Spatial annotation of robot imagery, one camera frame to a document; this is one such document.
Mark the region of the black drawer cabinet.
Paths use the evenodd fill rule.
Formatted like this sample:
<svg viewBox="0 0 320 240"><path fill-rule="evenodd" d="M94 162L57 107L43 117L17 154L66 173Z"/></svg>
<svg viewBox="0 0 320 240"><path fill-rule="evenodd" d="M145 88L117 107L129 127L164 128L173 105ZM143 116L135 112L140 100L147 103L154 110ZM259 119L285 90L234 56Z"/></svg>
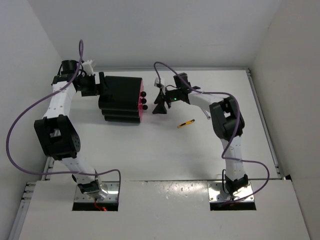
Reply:
<svg viewBox="0 0 320 240"><path fill-rule="evenodd" d="M141 77L105 76L109 95L99 96L104 120L139 124L139 80Z"/></svg>

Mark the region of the yellow utility knife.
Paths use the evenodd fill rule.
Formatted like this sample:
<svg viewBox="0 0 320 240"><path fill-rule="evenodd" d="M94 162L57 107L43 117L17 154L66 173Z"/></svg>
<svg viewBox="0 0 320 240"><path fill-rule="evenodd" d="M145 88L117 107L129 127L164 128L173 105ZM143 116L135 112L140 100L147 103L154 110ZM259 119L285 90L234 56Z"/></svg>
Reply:
<svg viewBox="0 0 320 240"><path fill-rule="evenodd" d="M188 126L188 125L190 125L190 124L193 124L194 122L195 122L195 120L194 120L194 119L189 120L189 121L186 121L186 122L184 122L184 123L182 123L182 124L178 125L178 126L177 126L177 128L178 128L178 129L180 129L180 128L182 128L182 127L185 127L185 126Z"/></svg>

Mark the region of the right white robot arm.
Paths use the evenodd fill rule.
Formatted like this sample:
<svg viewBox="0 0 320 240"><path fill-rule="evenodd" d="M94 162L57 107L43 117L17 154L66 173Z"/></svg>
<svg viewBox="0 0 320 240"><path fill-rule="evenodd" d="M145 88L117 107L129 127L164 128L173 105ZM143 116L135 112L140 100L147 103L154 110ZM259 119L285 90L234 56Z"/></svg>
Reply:
<svg viewBox="0 0 320 240"><path fill-rule="evenodd" d="M248 175L242 163L241 140L245 126L236 100L223 98L217 93L205 93L199 86L191 86L188 75L175 75L175 88L167 90L165 82L157 77L154 86L159 88L153 114L166 114L171 104L177 101L199 107L212 122L215 135L220 139L225 160L222 191L228 201L236 200L234 194L248 185Z"/></svg>

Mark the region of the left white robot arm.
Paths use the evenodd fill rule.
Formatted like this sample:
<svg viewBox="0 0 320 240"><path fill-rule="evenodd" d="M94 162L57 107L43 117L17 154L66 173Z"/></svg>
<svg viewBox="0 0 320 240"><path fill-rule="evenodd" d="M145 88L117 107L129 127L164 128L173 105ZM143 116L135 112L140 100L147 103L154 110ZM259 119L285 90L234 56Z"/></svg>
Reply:
<svg viewBox="0 0 320 240"><path fill-rule="evenodd" d="M42 150L47 157L64 164L84 195L103 201L108 196L108 187L102 183L97 171L80 156L81 140L69 119L71 103L77 92L82 96L98 94L94 60L78 63L64 60L62 71L53 78L49 107L34 129Z"/></svg>

